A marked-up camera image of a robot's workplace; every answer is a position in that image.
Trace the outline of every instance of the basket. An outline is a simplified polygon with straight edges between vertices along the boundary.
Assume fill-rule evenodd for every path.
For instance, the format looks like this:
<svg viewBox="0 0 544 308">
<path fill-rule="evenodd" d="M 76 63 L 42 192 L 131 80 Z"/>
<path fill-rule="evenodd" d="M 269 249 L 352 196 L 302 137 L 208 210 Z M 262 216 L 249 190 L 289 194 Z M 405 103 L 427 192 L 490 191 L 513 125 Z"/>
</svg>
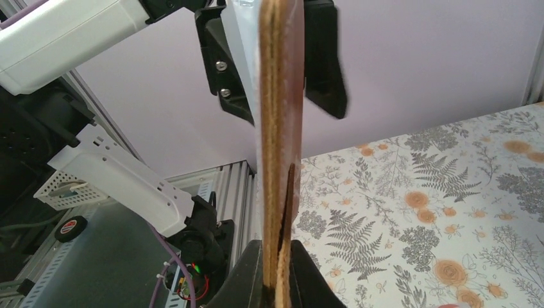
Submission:
<svg viewBox="0 0 544 308">
<path fill-rule="evenodd" d="M 55 210 L 70 209 L 106 200 L 108 195 L 77 177 L 57 171 L 34 194 Z"/>
</svg>

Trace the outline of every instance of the silver screw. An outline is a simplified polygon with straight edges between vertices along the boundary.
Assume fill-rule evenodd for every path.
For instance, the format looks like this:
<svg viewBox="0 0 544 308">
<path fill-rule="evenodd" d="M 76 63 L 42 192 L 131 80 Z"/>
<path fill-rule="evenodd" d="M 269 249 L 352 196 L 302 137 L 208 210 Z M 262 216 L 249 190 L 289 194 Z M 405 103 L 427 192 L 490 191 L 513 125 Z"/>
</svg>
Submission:
<svg viewBox="0 0 544 308">
<path fill-rule="evenodd" d="M 223 72 L 224 70 L 226 70 L 226 62 L 223 62 L 223 61 L 217 61 L 216 62 L 216 69 L 220 72 Z"/>
<path fill-rule="evenodd" d="M 227 97 L 230 96 L 230 90 L 229 89 L 221 89 L 221 91 L 219 91 L 219 93 L 221 94 L 222 98 L 227 98 Z"/>
</svg>

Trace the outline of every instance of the table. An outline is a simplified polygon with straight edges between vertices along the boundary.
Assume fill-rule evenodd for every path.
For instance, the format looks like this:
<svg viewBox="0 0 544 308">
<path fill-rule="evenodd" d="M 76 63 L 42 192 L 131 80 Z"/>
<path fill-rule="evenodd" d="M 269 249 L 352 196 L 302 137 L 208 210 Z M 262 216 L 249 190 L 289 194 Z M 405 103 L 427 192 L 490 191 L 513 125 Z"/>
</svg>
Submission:
<svg viewBox="0 0 544 308">
<path fill-rule="evenodd" d="M 541 125 L 542 103 L 307 158 L 293 238 L 348 307 L 544 307 Z"/>
</svg>

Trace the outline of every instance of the floral pattern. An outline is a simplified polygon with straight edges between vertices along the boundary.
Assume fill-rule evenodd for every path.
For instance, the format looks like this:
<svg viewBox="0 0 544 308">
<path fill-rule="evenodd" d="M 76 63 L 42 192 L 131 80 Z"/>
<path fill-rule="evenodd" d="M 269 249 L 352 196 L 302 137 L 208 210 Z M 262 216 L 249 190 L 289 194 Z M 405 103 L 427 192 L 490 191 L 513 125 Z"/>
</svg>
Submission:
<svg viewBox="0 0 544 308">
<path fill-rule="evenodd" d="M 304 159 L 293 238 L 348 307 L 544 308 L 543 105 Z"/>
</svg>

